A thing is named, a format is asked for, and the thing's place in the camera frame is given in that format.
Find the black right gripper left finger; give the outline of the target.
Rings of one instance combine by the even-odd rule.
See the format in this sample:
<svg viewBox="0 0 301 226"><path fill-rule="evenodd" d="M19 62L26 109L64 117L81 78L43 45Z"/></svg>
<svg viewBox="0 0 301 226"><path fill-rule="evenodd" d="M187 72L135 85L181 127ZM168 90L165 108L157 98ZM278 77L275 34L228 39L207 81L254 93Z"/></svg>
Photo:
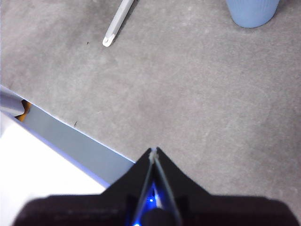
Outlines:
<svg viewBox="0 0 301 226"><path fill-rule="evenodd" d="M154 207L151 188L145 187L151 149L101 194L52 195L27 202L15 226L132 226L137 211Z"/></svg>

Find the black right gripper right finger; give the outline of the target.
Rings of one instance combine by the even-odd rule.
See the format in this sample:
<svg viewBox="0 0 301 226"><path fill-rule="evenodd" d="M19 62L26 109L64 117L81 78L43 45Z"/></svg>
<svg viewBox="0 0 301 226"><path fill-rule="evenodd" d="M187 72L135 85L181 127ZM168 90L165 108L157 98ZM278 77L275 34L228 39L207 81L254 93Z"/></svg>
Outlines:
<svg viewBox="0 0 301 226"><path fill-rule="evenodd" d="M179 226L298 226L279 200L260 196L214 195L185 175L156 149L158 193L165 211Z"/></svg>

